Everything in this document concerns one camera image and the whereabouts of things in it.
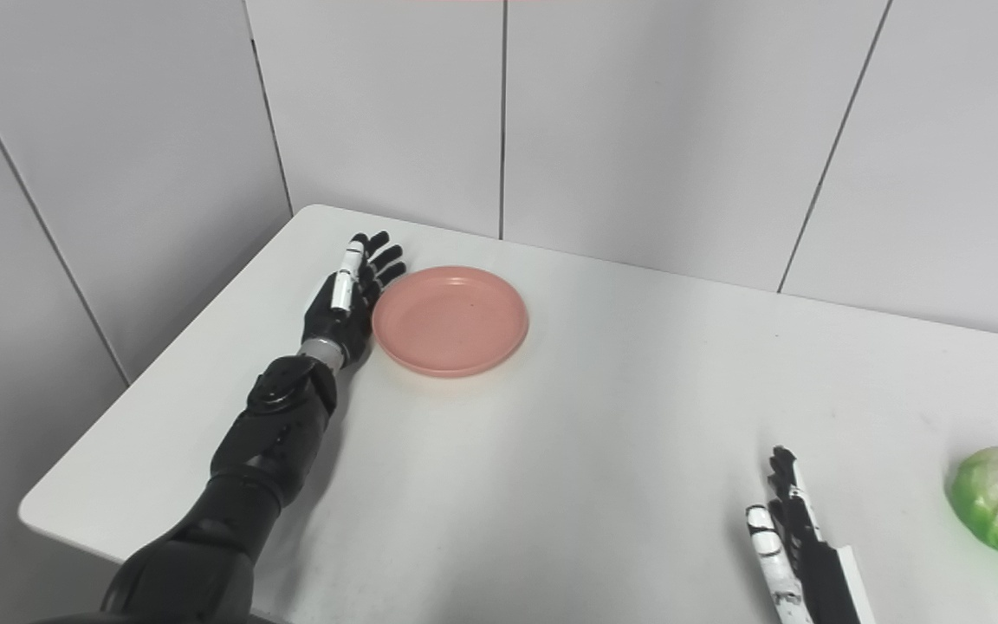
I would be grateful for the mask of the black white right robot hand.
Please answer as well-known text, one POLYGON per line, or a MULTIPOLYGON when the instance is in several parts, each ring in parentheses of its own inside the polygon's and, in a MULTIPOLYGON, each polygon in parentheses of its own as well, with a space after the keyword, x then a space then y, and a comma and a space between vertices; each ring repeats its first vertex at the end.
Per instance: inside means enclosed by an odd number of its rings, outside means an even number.
POLYGON ((749 506, 746 529, 781 623, 874 623, 854 549, 836 548, 821 533, 799 459, 773 447, 773 496, 749 506))

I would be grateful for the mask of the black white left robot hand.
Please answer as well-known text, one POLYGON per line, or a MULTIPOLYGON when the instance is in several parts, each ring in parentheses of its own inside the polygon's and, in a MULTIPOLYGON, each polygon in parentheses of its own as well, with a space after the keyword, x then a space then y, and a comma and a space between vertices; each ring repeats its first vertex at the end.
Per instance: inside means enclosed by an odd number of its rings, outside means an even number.
POLYGON ((300 355, 336 373, 360 362, 380 297, 407 272, 403 255, 386 231, 353 236, 337 271, 326 277, 304 315, 300 355))

